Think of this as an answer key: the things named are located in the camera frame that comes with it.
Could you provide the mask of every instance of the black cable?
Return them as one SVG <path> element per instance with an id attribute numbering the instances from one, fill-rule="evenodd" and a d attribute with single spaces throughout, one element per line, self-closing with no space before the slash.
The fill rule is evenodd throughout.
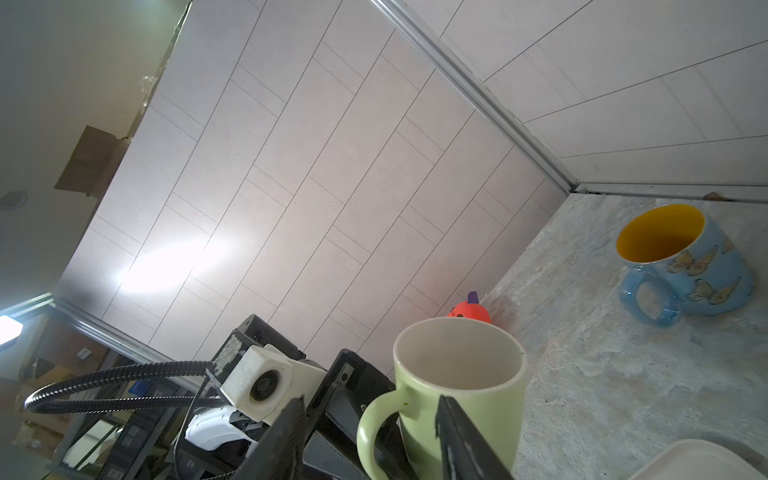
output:
<path id="1" fill-rule="evenodd" d="M 111 383 L 130 382 L 173 376 L 205 376 L 209 362 L 142 363 L 100 370 L 72 379 L 52 383 L 32 393 L 24 407 L 33 413 L 60 415 L 63 413 L 115 412 L 117 410 L 167 409 L 184 407 L 193 397 L 161 396 L 135 399 L 60 400 L 58 397 L 95 389 Z M 223 399 L 200 399 L 197 406 L 217 407 L 227 403 Z"/>
<path id="2" fill-rule="evenodd" d="M 183 480 L 181 478 L 181 472 L 179 471 L 179 443 L 181 442 L 181 438 L 184 436 L 184 434 L 187 431 L 187 428 L 190 425 L 190 421 L 192 420 L 192 415 L 194 414 L 194 410 L 198 406 L 203 406 L 203 404 L 198 404 L 202 399 L 200 396 L 203 394 L 203 390 L 205 390 L 205 386 L 208 385 L 208 377 L 205 377 L 203 380 L 203 385 L 200 386 L 200 388 L 197 390 L 197 392 L 194 394 L 194 397 L 192 397 L 192 403 L 190 404 L 190 408 L 187 410 L 187 414 L 184 416 L 184 422 L 181 424 L 181 429 L 179 430 L 179 437 L 176 439 L 176 443 L 174 443 L 174 475 L 176 475 L 176 480 Z M 222 475 L 217 475 L 215 477 L 206 478 L 206 480 L 226 480 L 227 478 L 234 475 L 234 473 L 237 470 L 233 470 L 232 472 L 227 472 Z"/>

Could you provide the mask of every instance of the round ceiling fixture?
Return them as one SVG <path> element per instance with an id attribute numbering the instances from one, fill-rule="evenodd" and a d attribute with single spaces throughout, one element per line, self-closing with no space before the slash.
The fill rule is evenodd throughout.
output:
<path id="1" fill-rule="evenodd" d="M 16 210 L 27 200 L 23 190 L 13 190 L 0 197 L 0 210 Z"/>

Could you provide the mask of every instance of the red toy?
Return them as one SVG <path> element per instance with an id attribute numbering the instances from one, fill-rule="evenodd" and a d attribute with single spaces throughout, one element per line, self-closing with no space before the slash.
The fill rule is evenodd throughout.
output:
<path id="1" fill-rule="evenodd" d="M 491 316 L 483 305 L 480 305 L 477 292 L 469 292 L 466 302 L 461 302 L 459 305 L 454 306 L 453 310 L 448 316 L 465 316 L 467 318 L 480 320 L 481 322 L 490 323 Z"/>

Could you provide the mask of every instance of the mug rim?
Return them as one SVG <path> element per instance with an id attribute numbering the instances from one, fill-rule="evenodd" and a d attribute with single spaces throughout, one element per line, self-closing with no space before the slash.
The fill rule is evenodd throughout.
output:
<path id="1" fill-rule="evenodd" d="M 409 330 L 411 330 L 411 329 L 415 328 L 416 326 L 421 325 L 423 323 L 435 322 L 437 320 L 455 320 L 455 321 L 461 321 L 461 322 L 476 322 L 476 323 L 479 323 L 479 324 L 482 325 L 481 328 L 494 328 L 494 329 L 497 329 L 499 332 L 505 334 L 509 339 L 512 340 L 512 342 L 520 350 L 521 361 L 520 361 L 520 368 L 518 369 L 518 372 L 515 373 L 512 376 L 512 378 L 510 378 L 509 380 L 506 380 L 503 383 L 500 383 L 500 384 L 494 385 L 494 386 L 490 386 L 490 387 L 487 387 L 487 388 L 484 388 L 484 389 L 452 389 L 452 388 L 448 388 L 448 387 L 437 385 L 437 384 L 432 383 L 432 382 L 430 382 L 428 380 L 424 380 L 420 376 L 417 376 L 414 372 L 408 370 L 406 368 L 406 366 L 403 365 L 402 361 L 400 360 L 400 358 L 397 355 L 397 346 L 400 343 L 400 340 L 403 338 L 403 336 Z M 395 365 L 396 366 L 400 365 L 400 368 L 405 370 L 411 376 L 411 378 L 414 380 L 414 382 L 416 382 L 419 385 L 422 385 L 424 387 L 430 388 L 430 389 L 434 389 L 434 390 L 437 390 L 437 391 L 440 391 L 440 392 L 447 392 L 447 393 L 450 393 L 452 395 L 459 395 L 459 396 L 462 396 L 462 395 L 465 396 L 465 395 L 468 395 L 468 394 L 474 395 L 474 394 L 481 394 L 481 393 L 493 393 L 493 392 L 498 392 L 498 391 L 507 389 L 510 386 L 514 385 L 515 383 L 519 382 L 521 379 L 523 379 L 524 376 L 525 376 L 525 372 L 528 370 L 528 360 L 527 360 L 526 355 L 525 355 L 525 349 L 523 348 L 523 345 L 521 345 L 520 342 L 515 337 L 513 337 L 512 334 L 510 334 L 510 332 L 507 332 L 506 330 L 501 329 L 501 328 L 497 327 L 496 325 L 493 325 L 492 323 L 481 322 L 480 320 L 470 319 L 470 318 L 467 318 L 467 317 L 437 316 L 437 317 L 431 318 L 431 319 L 420 320 L 420 321 L 414 323 L 413 325 L 406 327 L 402 332 L 400 332 L 400 334 L 395 339 L 395 345 L 392 346 L 392 354 L 395 357 Z"/>
<path id="2" fill-rule="evenodd" d="M 665 208 L 665 207 L 670 207 L 670 206 L 672 206 L 672 205 L 686 205 L 686 206 L 688 206 L 688 207 L 692 207 L 692 208 L 695 208 L 695 209 L 696 209 L 696 210 L 697 210 L 697 211 L 698 211 L 698 212 L 701 214 L 701 216 L 702 216 L 702 217 L 704 217 L 704 225 L 702 225 L 702 226 L 701 226 L 701 231 L 699 232 L 699 234 L 698 234 L 698 235 L 696 235 L 696 238 L 694 238 L 694 239 L 693 239 L 693 240 L 692 240 L 692 241 L 691 241 L 691 242 L 690 242 L 688 245 L 686 245 L 686 246 L 685 246 L 685 247 L 683 247 L 682 249 L 678 250 L 677 252 L 675 252 L 675 253 L 672 253 L 672 254 L 671 254 L 670 256 L 668 256 L 668 257 L 665 257 L 665 258 L 660 258 L 659 260 L 651 260 L 651 261 L 649 261 L 649 262 L 634 262 L 634 261 L 632 261 L 632 260 L 627 260 L 626 258 L 624 258 L 624 256 L 623 256 L 623 255 L 621 255 L 621 253 L 619 253 L 619 250 L 618 250 L 618 242 L 619 242 L 619 237 L 621 237 L 621 234 L 624 232 L 624 230 L 625 230 L 627 227 L 629 227 L 630 223 L 634 222 L 635 220 L 637 220 L 638 218 L 642 217 L 642 216 L 643 216 L 643 215 L 645 215 L 645 214 L 649 214 L 650 212 L 652 212 L 652 211 L 654 211 L 654 210 L 658 210 L 658 209 L 660 209 L 660 208 Z M 709 218 L 709 215 L 707 215 L 705 212 L 703 212 L 703 211 L 702 211 L 702 210 L 701 210 L 699 207 L 696 207 L 695 205 L 684 204 L 684 203 L 679 203 L 679 204 L 672 204 L 672 203 L 669 203 L 669 204 L 659 205 L 659 206 L 657 206 L 657 207 L 653 207 L 653 208 L 651 208 L 650 210 L 646 210 L 646 211 L 644 211 L 644 212 L 643 212 L 642 214 L 640 214 L 640 215 L 637 215 L 637 216 L 636 216 L 636 217 L 634 217 L 632 220 L 629 220 L 629 222 L 627 222 L 627 224 L 626 224 L 626 225 L 624 225 L 624 226 L 621 228 L 621 230 L 619 230 L 619 234 L 616 236 L 616 241 L 614 242 L 614 251 L 615 251 L 615 252 L 616 252 L 616 254 L 619 256 L 619 258 L 621 258 L 621 260 L 622 260 L 622 261 L 624 261 L 624 262 L 626 262 L 626 263 L 631 263 L 632 265 L 651 265 L 651 264 L 653 264 L 653 263 L 664 262 L 665 260 L 670 260 L 670 259 L 672 259 L 672 258 L 676 257 L 677 255 L 680 255 L 680 252 L 682 252 L 683 250 L 686 250 L 688 247 L 690 247 L 691 245 L 693 245 L 694 243 L 696 243 L 696 242 L 697 242 L 697 241 L 698 241 L 698 240 L 701 238 L 701 236 L 702 236 L 702 235 L 704 235 L 704 232 L 707 230 L 707 227 L 709 226 L 709 223 L 710 223 L 710 218 Z"/>

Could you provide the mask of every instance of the mug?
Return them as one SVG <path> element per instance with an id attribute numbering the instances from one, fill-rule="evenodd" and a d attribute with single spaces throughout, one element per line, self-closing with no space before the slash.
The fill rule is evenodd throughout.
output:
<path id="1" fill-rule="evenodd" d="M 357 452 L 372 480 L 386 480 L 376 464 L 376 433 L 392 414 L 411 466 L 421 479 L 442 478 L 435 415 L 440 395 L 453 397 L 504 466 L 511 470 L 520 439 L 525 397 L 525 352 L 509 333 L 464 317 L 435 318 L 403 330 L 392 349 L 395 387 L 373 400 L 357 429 Z"/>
<path id="2" fill-rule="evenodd" d="M 752 272 L 731 239 L 691 205 L 663 205 L 635 218 L 619 233 L 616 251 L 630 267 L 621 302 L 649 325 L 672 326 L 681 313 L 727 312 L 744 305 L 753 292 Z M 637 305 L 644 282 L 664 301 L 655 319 Z"/>

